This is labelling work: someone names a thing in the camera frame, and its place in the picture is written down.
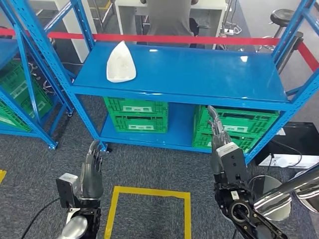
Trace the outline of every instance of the person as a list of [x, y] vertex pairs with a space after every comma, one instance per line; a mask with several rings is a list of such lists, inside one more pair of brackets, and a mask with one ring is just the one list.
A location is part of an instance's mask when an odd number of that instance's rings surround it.
[[140, 0], [147, 3], [150, 29], [147, 35], [196, 36], [198, 25], [190, 18], [190, 5], [199, 0]]

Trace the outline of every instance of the yellow tape square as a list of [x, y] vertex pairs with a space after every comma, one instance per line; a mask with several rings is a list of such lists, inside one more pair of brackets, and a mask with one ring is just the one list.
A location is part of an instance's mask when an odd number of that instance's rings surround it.
[[122, 187], [115, 186], [113, 191], [112, 200], [109, 215], [107, 217], [107, 227], [104, 233], [104, 239], [110, 239], [113, 225], [114, 223], [115, 211], [116, 210], [117, 201], [119, 193], [128, 194], [140, 194], [148, 196], [160, 196], [160, 197], [176, 197], [184, 199], [184, 231], [185, 239], [191, 239], [191, 221], [190, 221], [190, 193], [189, 192], [178, 192], [160, 189], [150, 188], [133, 188], [133, 187]]
[[5, 176], [6, 175], [7, 171], [5, 170], [0, 170], [0, 183], [2, 182], [2, 180], [5, 178]]

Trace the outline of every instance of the green plastic crate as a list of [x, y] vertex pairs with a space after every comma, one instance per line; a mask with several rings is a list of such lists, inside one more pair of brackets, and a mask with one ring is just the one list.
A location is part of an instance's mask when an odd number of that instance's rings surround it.
[[10, 61], [0, 71], [0, 85], [11, 94], [26, 80], [22, 64]]
[[[241, 148], [243, 153], [249, 152], [259, 140], [259, 138], [243, 136], [236, 132], [231, 132], [229, 135], [233, 142]], [[212, 134], [195, 132], [192, 139], [192, 147], [212, 148]]]
[[[44, 116], [52, 107], [52, 102], [35, 79], [33, 86], [40, 117]], [[33, 108], [29, 97], [24, 71], [20, 62], [14, 60], [6, 64], [0, 71], [0, 85], [20, 105], [27, 114], [34, 118]], [[21, 130], [31, 131], [25, 122], [15, 114], [5, 103], [0, 101], [1, 122], [14, 126]]]
[[30, 132], [31, 129], [26, 125], [24, 121], [20, 119], [16, 113], [13, 112], [11, 108], [8, 107], [5, 103], [0, 101], [0, 122], [10, 125], [12, 127], [18, 128], [23, 131]]
[[[240, 132], [252, 137], [262, 137], [279, 116], [277, 111], [246, 111], [242, 109], [215, 108], [221, 123], [228, 132]], [[201, 133], [211, 133], [206, 106], [197, 106], [194, 112], [196, 130]]]
[[138, 117], [111, 115], [111, 119], [116, 130], [119, 132], [167, 132], [167, 117]]
[[167, 115], [167, 102], [104, 97], [110, 115]]
[[[35, 93], [35, 97], [38, 107], [38, 113], [40, 118], [52, 108], [52, 102], [42, 90], [36, 91]], [[32, 118], [35, 117], [33, 107], [32, 106], [31, 99], [29, 97], [23, 101], [20, 106]]]

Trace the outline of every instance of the bar stool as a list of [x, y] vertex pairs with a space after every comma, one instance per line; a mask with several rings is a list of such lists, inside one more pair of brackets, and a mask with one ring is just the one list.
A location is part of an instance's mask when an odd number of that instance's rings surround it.
[[[274, 36], [265, 36], [263, 38], [277, 38], [283, 31], [284, 27], [286, 27], [295, 11], [289, 10], [289, 9], [277, 9], [271, 13], [270, 19], [271, 22], [270, 24], [276, 24], [278, 25], [279, 28]], [[261, 45], [256, 52], [259, 52], [263, 47], [273, 51], [274, 46], [273, 45]]]

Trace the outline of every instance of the blue metal shelf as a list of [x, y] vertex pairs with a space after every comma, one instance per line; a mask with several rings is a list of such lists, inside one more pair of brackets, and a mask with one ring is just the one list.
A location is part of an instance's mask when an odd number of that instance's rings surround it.
[[12, 59], [18, 51], [17, 40], [0, 38], [0, 69]]
[[290, 105], [270, 54], [128, 44], [137, 76], [114, 84], [106, 79], [106, 66], [116, 45], [97, 42], [71, 90], [85, 95], [259, 109], [265, 102], [263, 108], [269, 110], [284, 110]]
[[[287, 91], [289, 96], [293, 96], [289, 100], [277, 71], [279, 62], [289, 50], [288, 46], [304, 19], [319, 33], [317, 20], [309, 12], [314, 2], [302, 0], [272, 54], [128, 45], [135, 63], [137, 76], [119, 84], [106, 79], [107, 61], [116, 44], [94, 42], [81, 1], [67, 3], [49, 24], [54, 26], [66, 12], [74, 9], [90, 51], [74, 83], [71, 83], [47, 37], [46, 33], [52, 27], [43, 29], [27, 0], [11, 1], [14, 8], [11, 12], [15, 11], [24, 25], [29, 27], [31, 37], [93, 138], [203, 152], [190, 147], [191, 104], [280, 111], [275, 123], [246, 155], [245, 160], [249, 163], [319, 89], [319, 69], [317, 69], [302, 86]], [[110, 118], [106, 119], [103, 130], [99, 133], [79, 94], [173, 103], [169, 109], [167, 134], [118, 133]]]
[[[16, 40], [2, 38], [0, 39], [0, 69], [11, 60], [15, 54], [19, 52], [26, 84], [28, 86], [28, 92], [35, 114], [33, 119], [31, 118], [20, 104], [17, 104], [10, 94], [0, 86], [0, 100], [11, 108], [21, 120], [24, 121], [26, 125], [32, 129], [31, 132], [25, 132], [9, 125], [7, 126], [5, 124], [1, 124], [0, 133], [38, 137], [48, 144], [49, 148], [55, 149], [57, 145], [57, 142], [53, 140], [51, 135], [57, 126], [58, 121], [61, 118], [62, 115], [63, 115], [65, 111], [67, 111], [68, 114], [73, 113], [73, 106], [70, 104], [67, 97], [60, 91], [60, 86], [57, 85], [57, 83], [55, 81], [51, 71], [48, 67], [47, 63], [43, 60], [43, 56], [39, 51], [38, 48], [34, 46], [34, 43], [33, 43], [33, 40], [29, 36], [26, 35], [23, 24], [21, 24], [15, 12], [11, 9], [11, 4], [6, 0], [1, 0], [0, 7], [7, 16], [8, 22], [13, 26], [16, 35]], [[37, 104], [34, 94], [35, 91], [33, 87], [32, 78], [29, 74], [26, 52], [34, 59], [36, 64], [39, 66], [45, 78], [51, 85], [56, 94], [55, 96], [52, 97], [52, 101], [54, 103], [53, 107], [42, 118], [39, 116]], [[53, 122], [49, 125], [50, 129], [48, 131], [44, 130], [43, 126], [45, 125], [49, 118], [52, 117], [53, 112], [56, 111], [55, 106], [57, 104], [57, 102], [62, 105], [61, 108], [55, 116]]]

